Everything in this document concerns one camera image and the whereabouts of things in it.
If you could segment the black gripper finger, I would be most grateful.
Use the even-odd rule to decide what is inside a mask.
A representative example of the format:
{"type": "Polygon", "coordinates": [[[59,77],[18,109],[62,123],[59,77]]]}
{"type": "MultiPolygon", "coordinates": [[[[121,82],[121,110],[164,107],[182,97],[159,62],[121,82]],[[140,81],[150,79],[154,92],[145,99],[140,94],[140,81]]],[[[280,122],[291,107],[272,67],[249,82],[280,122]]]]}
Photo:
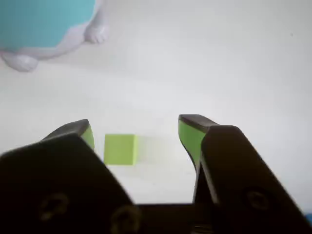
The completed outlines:
{"type": "Polygon", "coordinates": [[[0,156],[3,234],[136,234],[140,218],[95,154],[86,119],[0,156]]]}
{"type": "Polygon", "coordinates": [[[311,233],[309,221],[238,127],[180,114],[178,135],[197,173],[193,200],[211,199],[216,233],[311,233]]]}

